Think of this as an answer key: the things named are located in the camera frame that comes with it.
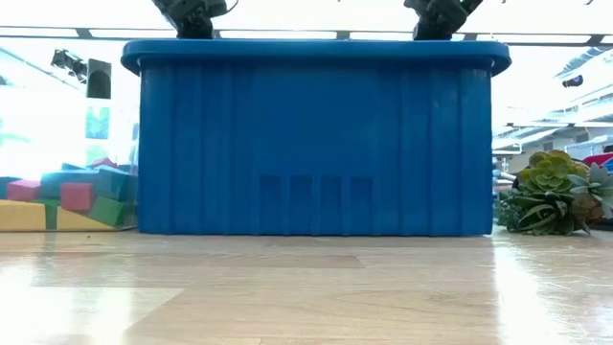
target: black camera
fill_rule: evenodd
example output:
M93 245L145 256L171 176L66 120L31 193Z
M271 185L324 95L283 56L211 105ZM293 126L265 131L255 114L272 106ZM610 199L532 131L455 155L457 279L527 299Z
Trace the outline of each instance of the black camera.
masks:
M572 79L565 80L562 82L562 86L564 87L578 87L583 85L583 76L578 75Z
M225 0L153 0L177 38L213 38L211 18L228 13Z
M65 49L56 49L51 65L66 70L69 76L77 78L80 83L87 83L87 63L75 54Z
M404 0L420 21L413 30L414 40L450 40L466 23L483 0Z

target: blue plastic bin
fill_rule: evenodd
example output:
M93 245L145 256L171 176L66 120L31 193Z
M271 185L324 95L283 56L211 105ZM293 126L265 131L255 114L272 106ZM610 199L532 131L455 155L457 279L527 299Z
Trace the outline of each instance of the blue plastic bin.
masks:
M497 42L139 40L142 232L478 236Z

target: green succulent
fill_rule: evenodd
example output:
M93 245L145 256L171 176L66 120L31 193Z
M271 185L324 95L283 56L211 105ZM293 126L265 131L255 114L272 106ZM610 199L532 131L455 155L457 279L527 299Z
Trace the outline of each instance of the green succulent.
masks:
M564 151L537 152L530 157L530 166L519 174L520 189L528 192L566 193L572 187L568 174L584 175Z
M535 236L570 235L577 230L570 212L572 201L572 195L553 192L515 195L507 202L524 211L516 226L508 227L508 230Z
M600 208L605 218L613 219L613 175L609 175L606 168L592 163L588 178L574 174L568 175L568 178L575 185L570 192L576 196L573 212L578 217L588 220L597 218L590 216L595 214L594 208Z
M516 194L516 190L502 192L500 193L500 199L494 201L494 218L496 219L496 224L504 226L507 229L516 228L521 219L521 207L509 203L511 199L516 197Z

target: ceiling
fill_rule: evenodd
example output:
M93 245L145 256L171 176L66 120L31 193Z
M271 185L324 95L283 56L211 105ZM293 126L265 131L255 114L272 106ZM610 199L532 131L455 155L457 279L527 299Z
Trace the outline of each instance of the ceiling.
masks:
M239 1L234 11L215 20L218 29L406 32L412 30L417 21L412 11L402 7L402 0ZM589 6L583 5L588 0L506 0L506 4L502 4L502 1L484 0L462 31L483 34L611 34L605 39L613 43L613 25L610 23L613 1L593 0ZM104 29L171 29L151 0L15 1L0 12L0 23L5 27L0 28L0 35L7 34L7 26L98 28L90 32L93 36L101 37L107 34ZM45 30L48 32L46 35L57 36L63 35L60 31L64 29ZM50 66L56 48L68 49L82 58L102 59L120 66L119 57L124 44L121 40L0 38L0 48L22 57L48 74L57 74ZM512 67L492 82L494 134L506 135L510 129L504 129L504 126L509 122L547 118L549 112L559 110L581 96L571 94L573 92L592 91L585 86L569 91L561 87L559 78L555 78L571 59L580 56L586 49L511 47ZM602 58L594 60L581 69L589 69L596 76L605 63ZM0 75L18 84L18 69L7 66L5 63L3 73L0 63ZM119 88L115 92L125 100L138 100L138 79L123 68L115 68L113 73L114 78L121 78L122 81L114 82ZM606 112L613 113L613 107L609 109L607 106L602 110L602 113Z
M239 0L216 20L220 29L407 31L417 17L402 0ZM613 34L613 2L593 0L484 0L467 32ZM3 26L166 29L151 0L13 1Z

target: green foam block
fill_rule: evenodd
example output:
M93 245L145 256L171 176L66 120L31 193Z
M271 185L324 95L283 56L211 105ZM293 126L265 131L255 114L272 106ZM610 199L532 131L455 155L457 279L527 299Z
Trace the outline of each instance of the green foam block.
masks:
M119 226L124 222L125 210L124 203L98 196L88 217L106 225Z
M61 201L41 198L33 200L32 202L45 205L45 222L47 224L47 230L57 230L57 207L59 207Z

